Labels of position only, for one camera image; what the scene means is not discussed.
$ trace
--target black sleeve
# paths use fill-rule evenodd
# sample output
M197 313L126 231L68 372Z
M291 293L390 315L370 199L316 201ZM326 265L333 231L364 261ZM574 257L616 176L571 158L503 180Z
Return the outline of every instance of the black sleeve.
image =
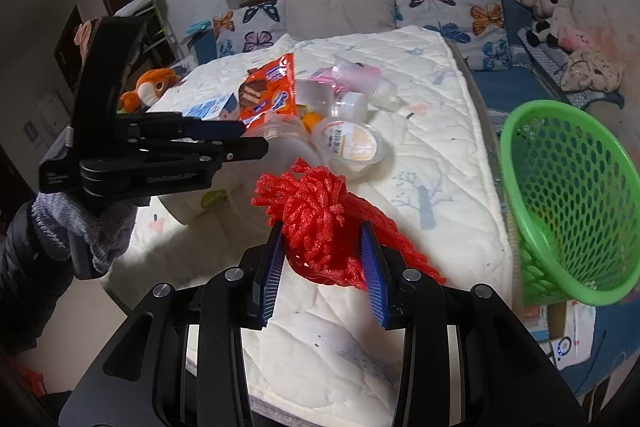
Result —
M24 204L0 249L0 343L11 355L36 346L74 277L71 261L54 261L40 246Z

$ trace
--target mattress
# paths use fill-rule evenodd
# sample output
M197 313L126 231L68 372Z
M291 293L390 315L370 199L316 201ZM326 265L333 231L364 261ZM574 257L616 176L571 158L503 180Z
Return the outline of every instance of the mattress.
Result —
M236 90L250 68L291 52L297 78L336 56L379 68L398 86L401 107L369 123L390 153L351 192L396 221L447 283L491 285L511 302L513 255L500 214L476 109L439 33L415 26L370 35L295 41L196 68L153 110L185 110ZM152 198L136 220L129 251L105 284L128 305L156 282L205 282L264 241L221 203L183 227ZM188 360L197 366L197 327ZM381 330L366 293L316 285L285 266L274 315L262 331L242 331L249 393L261 411L322 426L388 426L399 385L402 331ZM452 363L457 357L450 357ZM452 378L454 399L459 383Z

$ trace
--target laundry basket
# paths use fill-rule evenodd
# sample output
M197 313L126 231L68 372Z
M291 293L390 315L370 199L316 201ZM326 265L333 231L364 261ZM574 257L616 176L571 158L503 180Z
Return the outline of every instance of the laundry basket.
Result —
M640 178L618 140L570 105L516 108L500 136L525 302L604 306L640 276Z

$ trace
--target red mesh foam net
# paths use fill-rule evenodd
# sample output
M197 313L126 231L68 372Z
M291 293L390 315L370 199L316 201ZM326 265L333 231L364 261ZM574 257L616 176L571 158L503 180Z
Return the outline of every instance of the red mesh foam net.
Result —
M366 290L360 262L358 229L370 221L381 245L399 250L407 266L444 284L446 279L428 264L425 255L398 232L396 222L368 201L347 191L344 176L324 166L310 167L298 158L291 172L263 174L255 185L255 206L266 206L269 224L284 223L287 259L293 270L320 284L355 286Z

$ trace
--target orange snack package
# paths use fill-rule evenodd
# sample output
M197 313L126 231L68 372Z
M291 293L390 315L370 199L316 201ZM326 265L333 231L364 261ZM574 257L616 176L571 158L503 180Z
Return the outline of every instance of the orange snack package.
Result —
M238 89L240 120L247 129L264 121L267 111L296 114L296 80L293 53L252 72Z

